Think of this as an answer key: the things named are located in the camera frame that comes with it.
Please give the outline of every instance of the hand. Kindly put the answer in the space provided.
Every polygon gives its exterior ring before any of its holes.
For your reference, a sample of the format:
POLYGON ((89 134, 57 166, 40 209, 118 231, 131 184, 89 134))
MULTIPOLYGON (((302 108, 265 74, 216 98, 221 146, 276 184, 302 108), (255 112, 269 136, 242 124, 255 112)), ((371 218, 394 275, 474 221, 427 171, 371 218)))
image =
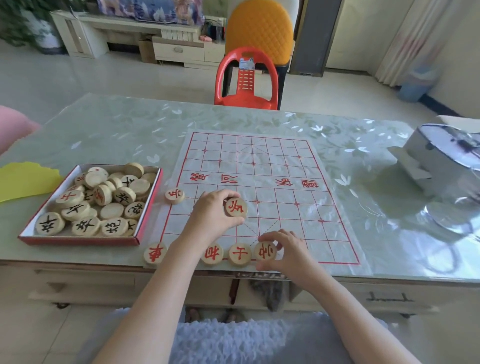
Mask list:
POLYGON ((204 251, 228 229, 243 224, 244 218, 233 218, 225 214, 223 201, 230 197, 240 197, 240 194, 231 190, 202 193, 181 236, 188 237, 189 241, 195 241, 195 245, 199 245, 204 251))
POLYGON ((258 241, 277 241, 277 250, 284 249, 282 259, 257 260, 256 268, 259 271, 276 270, 306 290, 314 284, 319 271, 323 271, 320 264, 310 255, 306 242, 298 238, 293 231, 287 232, 280 229, 267 232, 261 235, 258 241))

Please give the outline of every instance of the glass tabletop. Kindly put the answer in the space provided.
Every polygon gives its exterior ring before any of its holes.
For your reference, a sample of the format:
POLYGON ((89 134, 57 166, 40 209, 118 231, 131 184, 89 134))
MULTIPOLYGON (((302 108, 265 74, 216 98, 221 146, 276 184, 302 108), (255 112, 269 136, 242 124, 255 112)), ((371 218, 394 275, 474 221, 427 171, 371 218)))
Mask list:
MULTIPOLYGON (((167 183, 189 129, 310 138, 375 278, 480 281, 480 243, 423 215, 428 202, 389 146, 413 130, 401 121, 243 109, 88 94, 16 142, 0 167, 31 161, 66 175, 76 164, 139 162, 167 183)), ((138 247, 29 246, 18 233, 46 199, 0 204, 0 260, 141 267, 138 247)), ((148 245, 158 241, 142 242, 148 245)))

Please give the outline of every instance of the xiangqi board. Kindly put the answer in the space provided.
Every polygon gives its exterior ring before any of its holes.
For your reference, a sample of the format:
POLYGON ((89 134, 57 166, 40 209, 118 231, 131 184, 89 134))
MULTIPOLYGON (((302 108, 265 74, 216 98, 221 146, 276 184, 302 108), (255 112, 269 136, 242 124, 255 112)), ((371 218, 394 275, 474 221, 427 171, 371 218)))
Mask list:
MULTIPOLYGON (((308 139, 247 133, 188 132, 177 164, 163 190, 184 192, 180 204, 165 202, 156 229, 169 246, 183 230, 204 192, 224 188, 240 192, 247 204, 245 223, 228 230, 217 243, 220 264, 198 269, 255 271, 228 262, 228 250, 245 243, 253 250, 259 235, 285 229, 305 239, 309 252, 332 274, 369 275, 370 268, 331 182, 308 139)), ((277 258, 283 256, 283 250, 277 258)))

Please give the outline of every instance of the floor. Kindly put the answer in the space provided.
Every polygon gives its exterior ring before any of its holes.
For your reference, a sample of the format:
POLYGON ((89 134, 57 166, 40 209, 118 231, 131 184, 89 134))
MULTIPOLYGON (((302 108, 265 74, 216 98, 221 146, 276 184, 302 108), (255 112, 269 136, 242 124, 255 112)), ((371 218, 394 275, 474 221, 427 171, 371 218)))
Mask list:
MULTIPOLYGON (((0 41, 0 85, 1 104, 44 124, 87 92, 211 104, 215 72, 144 64, 138 55, 124 53, 97 60, 45 56, 0 41)), ((255 92, 270 95, 268 75, 256 76, 255 92)), ((392 89, 371 77, 342 73, 325 73, 323 78, 288 75, 282 110, 402 120, 412 127, 435 116, 420 104, 401 102, 392 89)), ((35 284, 30 270, 0 267, 0 364, 71 363, 98 319, 113 309, 71 305, 59 310, 29 301, 35 284)), ((423 363, 476 363, 479 311, 480 294, 473 293, 437 315, 380 318, 423 363)), ((221 311, 202 314, 214 317, 221 311)), ((253 319, 299 314, 245 312, 253 319)))

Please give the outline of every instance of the yellow paper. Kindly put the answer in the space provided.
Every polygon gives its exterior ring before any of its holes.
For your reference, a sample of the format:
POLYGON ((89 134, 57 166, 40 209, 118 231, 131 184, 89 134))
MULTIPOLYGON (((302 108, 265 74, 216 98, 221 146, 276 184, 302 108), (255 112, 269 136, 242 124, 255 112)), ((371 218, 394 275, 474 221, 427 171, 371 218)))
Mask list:
POLYGON ((9 163, 0 168, 0 203, 53 192, 62 181, 59 170, 32 162, 9 163))

